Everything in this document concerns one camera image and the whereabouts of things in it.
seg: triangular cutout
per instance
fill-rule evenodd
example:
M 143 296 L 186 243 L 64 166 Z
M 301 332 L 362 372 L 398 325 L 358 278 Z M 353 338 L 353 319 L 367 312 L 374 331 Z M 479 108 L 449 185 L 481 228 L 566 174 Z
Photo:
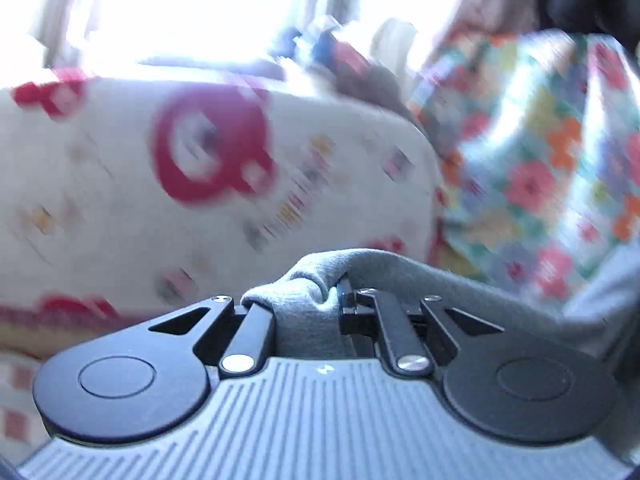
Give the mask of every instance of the triangular cutout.
M 455 308 L 448 308 L 445 311 L 453 322 L 460 327 L 460 330 L 471 337 L 479 335 L 497 334 L 502 332 L 498 326 L 492 325 L 476 316 L 462 312 Z
M 188 311 L 181 316 L 172 317 L 171 319 L 151 327 L 151 332 L 162 332 L 164 334 L 185 335 L 197 323 L 205 317 L 208 308 L 201 306 Z

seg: ribbed surface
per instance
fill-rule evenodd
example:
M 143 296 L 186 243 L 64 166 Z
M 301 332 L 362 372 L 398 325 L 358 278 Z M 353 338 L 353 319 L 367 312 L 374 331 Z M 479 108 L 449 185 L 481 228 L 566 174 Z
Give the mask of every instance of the ribbed surface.
M 524 449 L 485 438 L 428 385 L 396 380 L 375 360 L 280 358 L 223 381 L 195 420 L 162 438 L 110 450 L 54 439 L 20 468 L 30 480 L 622 480 L 629 471 L 595 439 Z

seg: white logo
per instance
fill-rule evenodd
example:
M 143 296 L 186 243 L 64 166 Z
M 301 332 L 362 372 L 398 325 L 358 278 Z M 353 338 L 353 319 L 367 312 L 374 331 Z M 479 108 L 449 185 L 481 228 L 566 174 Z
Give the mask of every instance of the white logo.
M 327 375 L 335 371 L 335 368 L 332 367 L 331 365 L 324 365 L 319 368 L 316 368 L 316 370 L 318 371 L 319 374 Z

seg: purple flower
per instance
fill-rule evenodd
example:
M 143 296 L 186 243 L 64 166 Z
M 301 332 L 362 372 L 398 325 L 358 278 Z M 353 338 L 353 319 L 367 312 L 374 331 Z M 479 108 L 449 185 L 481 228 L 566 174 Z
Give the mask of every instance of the purple flower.
M 564 81 L 560 98 L 577 110 L 584 110 L 584 102 L 587 97 L 588 70 L 584 63 L 576 63 L 569 67 Z
M 598 178 L 607 186 L 611 197 L 619 202 L 629 191 L 629 160 L 622 142 L 609 137 L 601 145 L 602 160 Z
M 487 276 L 491 285 L 517 293 L 533 277 L 537 262 L 535 252 L 526 250 L 519 243 L 507 243 L 494 254 L 494 261 Z
M 460 175 L 460 205 L 466 212 L 474 214 L 485 203 L 492 192 L 491 174 L 482 167 L 465 165 Z

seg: gray cloth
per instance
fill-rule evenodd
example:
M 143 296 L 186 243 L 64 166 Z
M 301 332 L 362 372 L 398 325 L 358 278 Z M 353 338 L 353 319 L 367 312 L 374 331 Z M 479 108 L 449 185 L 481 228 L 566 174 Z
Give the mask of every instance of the gray cloth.
M 348 272 L 354 288 L 374 287 L 418 304 L 438 294 L 461 309 L 498 325 L 513 326 L 562 342 L 617 364 L 635 333 L 640 296 L 640 248 L 620 246 L 590 286 L 561 312 L 525 304 L 492 287 L 433 269 L 396 254 L 345 250 L 310 254 L 270 285 L 249 290 L 243 304 L 259 302 L 278 321 L 278 354 L 300 358 L 353 355 L 338 329 L 334 284 Z

